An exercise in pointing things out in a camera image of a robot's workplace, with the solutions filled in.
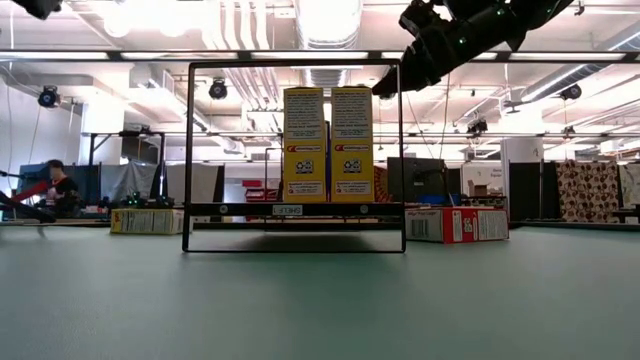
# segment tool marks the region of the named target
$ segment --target ceiling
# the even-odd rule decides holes
[[[356,48],[364,50],[403,51],[411,43],[412,37],[398,26],[400,13],[408,0],[364,0],[361,26]],[[235,5],[235,35],[240,41],[241,9]],[[640,24],[640,4],[634,0],[585,0],[586,11],[575,16],[577,1],[564,13],[556,17],[541,29],[528,34],[522,45],[526,51],[593,51],[603,50],[603,43],[623,30]],[[154,1],[148,9],[160,8],[160,1]],[[108,0],[67,1],[61,13],[52,15],[47,21],[39,21],[28,16],[20,7],[9,1],[0,1],[0,48],[2,49],[119,49],[119,50],[204,50],[202,24],[215,23],[216,20],[204,7],[204,1],[177,1],[171,16],[132,28],[127,35],[119,38],[109,36],[104,30],[105,18],[115,7]],[[266,34],[269,45],[276,50],[298,48],[298,35],[295,10],[292,1],[267,0]],[[147,16],[160,17],[158,10],[149,10]],[[226,24],[220,19],[220,25]],[[328,26],[331,18],[322,19]],[[163,35],[159,28],[162,24],[182,24],[186,31],[177,37]],[[253,39],[255,37],[255,19],[252,21]],[[506,50],[500,45],[497,50]],[[162,63],[151,65],[155,72],[167,71],[176,80],[175,91],[179,97],[186,97],[186,63]],[[175,113],[157,108],[159,105],[145,104],[140,97],[130,94],[130,71],[133,64],[127,63],[28,63],[16,64],[13,71],[26,72],[30,76],[40,74],[89,75],[106,84],[130,101],[139,102],[149,108],[149,112],[132,111],[131,119],[147,122],[157,130],[184,131],[185,125]],[[404,94],[403,114],[405,131],[447,132],[466,130],[466,123],[473,119],[472,110],[482,105],[477,115],[490,124],[490,131],[499,131],[508,116],[501,111],[501,100],[508,99],[514,91],[535,84],[550,74],[563,68],[563,65],[549,64],[466,64],[453,71],[449,77],[433,87],[420,92]],[[363,67],[352,69],[347,84],[365,84],[372,86],[385,72],[384,67]],[[278,68],[275,71],[280,90],[302,85],[302,72],[297,69]],[[584,126],[579,132],[595,132],[613,129],[614,126],[640,122],[640,111],[634,101],[640,96],[640,69],[632,65],[615,65],[579,82],[583,96],[578,100],[563,101],[550,97],[521,107],[527,114],[541,113],[544,130],[558,131],[565,124],[579,124],[580,121],[601,119]],[[227,81],[229,95],[224,100],[213,101],[206,93],[213,77],[224,77],[222,71],[199,74],[196,89],[197,108],[211,125],[225,130],[245,130],[246,122],[241,121],[243,100]],[[625,105],[624,112],[612,113]],[[374,99],[374,122],[376,131],[395,131],[397,129],[397,104],[379,107]],[[280,116],[278,112],[269,116]]]

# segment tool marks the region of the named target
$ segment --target red box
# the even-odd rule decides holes
[[[415,208],[405,212],[407,240],[444,244],[506,240],[507,211],[487,207]]]

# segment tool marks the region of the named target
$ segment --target person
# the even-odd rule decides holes
[[[64,173],[60,160],[49,160],[51,188],[47,192],[47,203],[53,203],[56,217],[73,217],[79,211],[80,195],[78,185]]]

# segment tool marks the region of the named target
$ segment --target table surface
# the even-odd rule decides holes
[[[107,231],[0,228],[0,358],[640,358],[637,233],[187,255]],[[256,236],[230,234],[195,238]]]

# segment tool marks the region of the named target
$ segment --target cardboard box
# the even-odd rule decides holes
[[[182,233],[184,211],[174,209],[115,209],[112,234],[174,235]],[[193,222],[189,224],[193,231]]]
[[[368,87],[331,90],[331,201],[373,202],[372,95]]]
[[[504,209],[486,207],[415,208],[405,212],[407,240],[444,244],[505,240]]]
[[[327,201],[322,88],[284,90],[284,202]]]

